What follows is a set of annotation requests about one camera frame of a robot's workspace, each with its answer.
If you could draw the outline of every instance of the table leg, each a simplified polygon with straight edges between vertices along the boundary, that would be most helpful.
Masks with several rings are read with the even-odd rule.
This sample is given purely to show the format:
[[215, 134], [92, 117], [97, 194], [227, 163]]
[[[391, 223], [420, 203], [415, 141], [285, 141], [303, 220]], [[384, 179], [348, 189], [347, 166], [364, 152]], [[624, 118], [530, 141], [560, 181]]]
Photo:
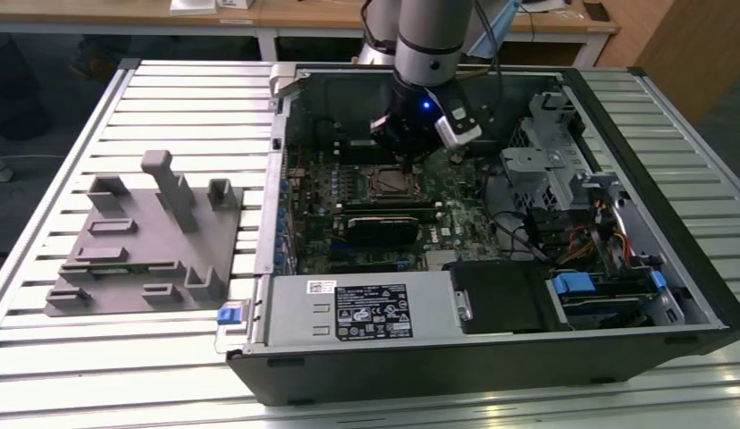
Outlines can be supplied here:
[[579, 48], [576, 58], [574, 59], [574, 67], [594, 67], [598, 61], [599, 53], [606, 46], [608, 33], [588, 34], [587, 42]]
[[255, 37], [259, 39], [261, 61], [276, 61], [276, 29], [255, 29]]

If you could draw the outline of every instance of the white sticker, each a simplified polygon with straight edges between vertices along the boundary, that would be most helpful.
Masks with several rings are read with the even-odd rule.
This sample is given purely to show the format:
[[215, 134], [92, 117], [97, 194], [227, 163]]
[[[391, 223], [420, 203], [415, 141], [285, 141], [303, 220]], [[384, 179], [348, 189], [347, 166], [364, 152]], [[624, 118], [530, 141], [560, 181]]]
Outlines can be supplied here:
[[251, 20], [219, 20], [219, 24], [251, 25]]
[[334, 280], [307, 280], [307, 293], [332, 293], [334, 291]]

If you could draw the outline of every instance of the wooden table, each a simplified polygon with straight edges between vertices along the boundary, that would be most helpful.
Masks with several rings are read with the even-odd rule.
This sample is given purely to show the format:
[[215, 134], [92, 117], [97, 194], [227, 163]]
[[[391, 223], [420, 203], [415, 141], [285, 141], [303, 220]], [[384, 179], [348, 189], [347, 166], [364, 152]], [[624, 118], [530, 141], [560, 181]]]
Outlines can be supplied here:
[[[331, 0], [256, 0], [252, 8], [169, 16], [171, 0], [0, 0], [0, 31], [72, 34], [253, 36], [261, 58], [276, 61], [277, 37], [360, 38], [359, 4]], [[582, 13], [580, 0], [571, 10]], [[591, 66], [618, 26], [587, 15], [516, 16], [508, 42], [576, 44], [574, 65]]]

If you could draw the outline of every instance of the white box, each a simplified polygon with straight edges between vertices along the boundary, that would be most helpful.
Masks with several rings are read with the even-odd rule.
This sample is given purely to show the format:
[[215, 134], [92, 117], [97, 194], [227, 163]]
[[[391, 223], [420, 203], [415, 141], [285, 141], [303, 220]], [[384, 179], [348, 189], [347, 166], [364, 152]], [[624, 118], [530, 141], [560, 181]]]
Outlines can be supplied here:
[[171, 0], [171, 15], [208, 15], [216, 13], [213, 0]]
[[235, 9], [247, 9], [253, 0], [216, 0], [219, 7], [233, 7]]

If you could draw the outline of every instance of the barcode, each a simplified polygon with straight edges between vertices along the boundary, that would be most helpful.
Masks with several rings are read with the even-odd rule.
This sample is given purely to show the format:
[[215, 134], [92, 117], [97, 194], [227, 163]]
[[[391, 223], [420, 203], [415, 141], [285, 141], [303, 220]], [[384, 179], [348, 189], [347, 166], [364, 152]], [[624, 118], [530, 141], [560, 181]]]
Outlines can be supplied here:
[[332, 293], [335, 291], [334, 280], [308, 280], [307, 293]]

